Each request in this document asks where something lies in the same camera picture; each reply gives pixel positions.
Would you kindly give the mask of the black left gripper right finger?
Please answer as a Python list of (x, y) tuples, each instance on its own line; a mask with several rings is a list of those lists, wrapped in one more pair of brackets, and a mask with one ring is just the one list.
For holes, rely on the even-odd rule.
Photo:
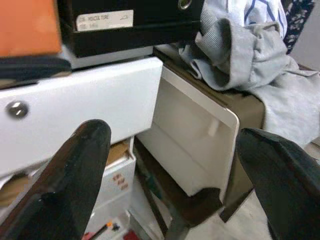
[(236, 155), (253, 184), (275, 240), (320, 238), (320, 166), (295, 142), (244, 128)]

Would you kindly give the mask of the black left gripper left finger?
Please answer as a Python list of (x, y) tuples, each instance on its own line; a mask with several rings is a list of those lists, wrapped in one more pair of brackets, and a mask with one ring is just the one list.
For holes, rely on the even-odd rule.
[(3, 240), (80, 240), (96, 203), (111, 146), (103, 120), (83, 122), (0, 219)]

